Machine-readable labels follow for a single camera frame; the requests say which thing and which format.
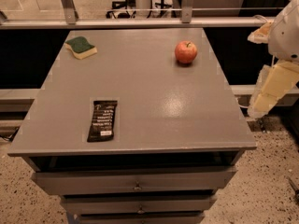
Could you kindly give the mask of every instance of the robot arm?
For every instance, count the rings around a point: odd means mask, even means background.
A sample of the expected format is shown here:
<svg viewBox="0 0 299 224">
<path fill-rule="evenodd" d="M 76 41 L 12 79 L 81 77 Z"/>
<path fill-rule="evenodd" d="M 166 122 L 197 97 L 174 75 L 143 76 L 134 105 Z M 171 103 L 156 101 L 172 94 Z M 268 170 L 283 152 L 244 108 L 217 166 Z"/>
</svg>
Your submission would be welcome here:
<svg viewBox="0 0 299 224">
<path fill-rule="evenodd" d="M 299 0 L 291 0 L 272 24 L 265 24 L 249 40 L 268 43 L 269 53 L 278 58 L 275 65 L 263 67 L 250 98 L 248 114 L 259 119 L 299 82 Z"/>
</svg>

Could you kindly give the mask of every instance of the speckled floor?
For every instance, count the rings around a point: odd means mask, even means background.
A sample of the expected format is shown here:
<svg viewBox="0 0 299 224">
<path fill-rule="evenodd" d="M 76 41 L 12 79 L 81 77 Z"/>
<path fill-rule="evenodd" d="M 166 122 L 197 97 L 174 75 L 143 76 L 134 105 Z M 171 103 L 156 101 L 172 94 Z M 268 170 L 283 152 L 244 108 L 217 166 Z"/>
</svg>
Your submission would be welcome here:
<svg viewBox="0 0 299 224">
<path fill-rule="evenodd" d="M 298 145 L 280 117 L 267 117 L 264 123 L 268 133 L 249 122 L 258 148 L 242 156 L 238 172 L 217 192 L 218 200 L 201 223 L 299 223 L 299 205 L 287 180 L 290 176 L 299 184 Z M 30 167 L 10 158 L 8 147 L 0 143 L 0 223 L 67 223 L 59 198 L 37 187 Z"/>
</svg>

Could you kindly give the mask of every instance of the green and yellow sponge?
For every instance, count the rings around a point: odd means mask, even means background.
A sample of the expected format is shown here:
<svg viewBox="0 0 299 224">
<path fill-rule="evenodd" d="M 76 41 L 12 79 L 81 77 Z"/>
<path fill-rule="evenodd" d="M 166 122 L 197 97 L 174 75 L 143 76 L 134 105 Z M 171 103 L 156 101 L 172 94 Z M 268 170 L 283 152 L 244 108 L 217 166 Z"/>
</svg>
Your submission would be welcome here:
<svg viewBox="0 0 299 224">
<path fill-rule="evenodd" d="M 96 47 L 90 44 L 83 36 L 67 40 L 64 45 L 67 49 L 70 49 L 73 52 L 73 55 L 77 59 L 80 60 L 97 53 Z"/>
</svg>

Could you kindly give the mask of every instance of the drawer handle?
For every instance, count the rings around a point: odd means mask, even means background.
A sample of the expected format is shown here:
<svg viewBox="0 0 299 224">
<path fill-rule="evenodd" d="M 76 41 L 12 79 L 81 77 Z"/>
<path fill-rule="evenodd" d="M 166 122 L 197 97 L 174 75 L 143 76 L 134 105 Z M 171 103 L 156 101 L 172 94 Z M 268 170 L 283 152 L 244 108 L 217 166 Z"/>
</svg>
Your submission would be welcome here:
<svg viewBox="0 0 299 224">
<path fill-rule="evenodd" d="M 142 209 L 142 206 L 140 205 L 139 210 L 137 211 L 138 214 L 145 214 L 145 211 Z"/>
<path fill-rule="evenodd" d="M 141 191 L 141 190 L 142 190 L 142 188 L 139 186 L 139 183 L 136 182 L 136 186 L 133 187 L 133 191 Z"/>
</svg>

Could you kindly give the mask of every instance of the apple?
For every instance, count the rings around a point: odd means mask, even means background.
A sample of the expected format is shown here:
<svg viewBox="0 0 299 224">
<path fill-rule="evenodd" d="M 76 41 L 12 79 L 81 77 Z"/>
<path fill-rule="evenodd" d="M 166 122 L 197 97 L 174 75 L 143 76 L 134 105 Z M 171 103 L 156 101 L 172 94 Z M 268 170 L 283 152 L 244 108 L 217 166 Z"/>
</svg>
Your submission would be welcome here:
<svg viewBox="0 0 299 224">
<path fill-rule="evenodd" d="M 176 46 L 175 55 L 180 63 L 191 63 L 197 55 L 197 47 L 192 41 L 181 41 Z"/>
</svg>

